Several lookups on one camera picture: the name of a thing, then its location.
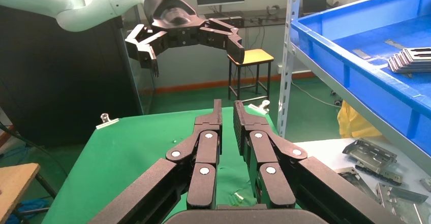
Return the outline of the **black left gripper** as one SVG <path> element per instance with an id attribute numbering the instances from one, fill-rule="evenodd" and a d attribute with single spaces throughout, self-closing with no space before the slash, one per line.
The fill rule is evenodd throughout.
<path id="1" fill-rule="evenodd" d="M 219 19 L 204 21 L 184 0 L 144 0 L 144 14 L 151 26 L 138 24 L 125 39 L 128 57 L 159 77 L 157 56 L 168 48 L 205 45 L 226 50 L 242 64 L 245 49 L 238 28 Z"/>

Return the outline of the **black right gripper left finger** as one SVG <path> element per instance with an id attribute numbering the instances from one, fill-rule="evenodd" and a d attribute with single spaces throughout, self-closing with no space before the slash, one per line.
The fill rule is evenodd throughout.
<path id="1" fill-rule="evenodd" d="M 216 207 L 222 105 L 196 117 L 190 136 L 167 151 L 89 223 L 162 223 L 187 194 L 187 209 Z"/>

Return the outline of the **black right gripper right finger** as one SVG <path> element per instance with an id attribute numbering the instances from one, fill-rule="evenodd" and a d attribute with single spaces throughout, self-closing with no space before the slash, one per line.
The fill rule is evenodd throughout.
<path id="1" fill-rule="evenodd" d="M 267 209 L 305 214 L 298 223 L 400 223 L 401 220 L 301 147 L 276 134 L 264 116 L 234 102 L 238 150 L 254 195 Z"/>

